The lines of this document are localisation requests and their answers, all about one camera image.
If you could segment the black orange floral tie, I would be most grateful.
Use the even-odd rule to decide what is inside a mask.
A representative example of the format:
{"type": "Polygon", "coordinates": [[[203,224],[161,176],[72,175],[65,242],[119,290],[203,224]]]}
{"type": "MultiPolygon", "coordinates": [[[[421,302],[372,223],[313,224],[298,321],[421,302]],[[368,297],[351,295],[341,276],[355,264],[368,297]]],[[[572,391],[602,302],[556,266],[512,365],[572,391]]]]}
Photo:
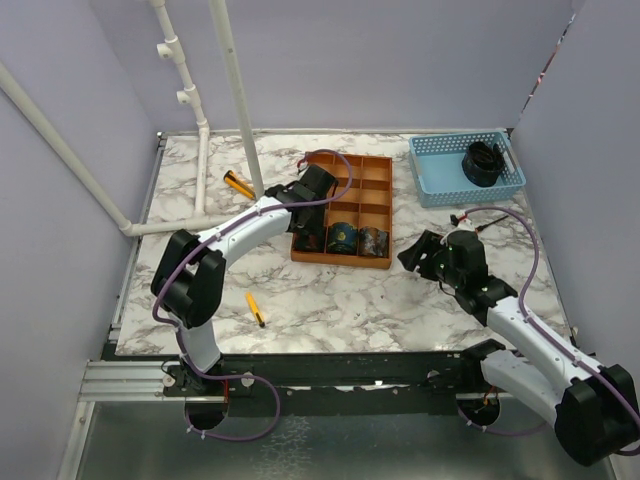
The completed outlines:
{"type": "Polygon", "coordinates": [[[313,233],[296,233],[293,240],[293,250],[303,253],[323,253],[325,240],[325,228],[313,233]]]}

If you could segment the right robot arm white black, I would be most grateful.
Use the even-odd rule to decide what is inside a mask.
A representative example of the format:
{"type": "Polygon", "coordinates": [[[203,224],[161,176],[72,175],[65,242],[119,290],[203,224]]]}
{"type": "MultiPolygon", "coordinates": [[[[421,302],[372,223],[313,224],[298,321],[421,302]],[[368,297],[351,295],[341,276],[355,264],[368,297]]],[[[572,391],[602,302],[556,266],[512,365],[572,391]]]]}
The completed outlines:
{"type": "Polygon", "coordinates": [[[492,347],[459,367],[469,390],[496,386],[550,425],[565,452],[590,466],[639,439],[631,375],[603,366],[544,324],[505,281],[490,274],[473,231],[424,231],[398,255],[405,270],[452,288],[459,306],[515,347],[492,347]]]}

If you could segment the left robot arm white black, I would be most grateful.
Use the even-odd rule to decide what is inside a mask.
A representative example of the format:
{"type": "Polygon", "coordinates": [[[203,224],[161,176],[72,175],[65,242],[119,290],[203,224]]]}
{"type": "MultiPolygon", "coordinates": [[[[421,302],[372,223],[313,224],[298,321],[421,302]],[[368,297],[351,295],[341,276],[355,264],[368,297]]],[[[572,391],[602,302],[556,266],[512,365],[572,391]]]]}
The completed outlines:
{"type": "Polygon", "coordinates": [[[325,205],[337,192],[338,180],[312,165],[302,177],[269,188],[255,205],[218,227],[199,234],[184,229],[174,233],[152,280],[156,297],[152,316],[173,327],[178,341],[179,364],[165,371],[171,387],[190,388],[206,395],[221,382],[259,382],[274,390],[266,379],[249,374],[222,374],[222,359],[213,331],[228,269],[242,256],[274,236],[287,232],[320,232],[325,205]]]}

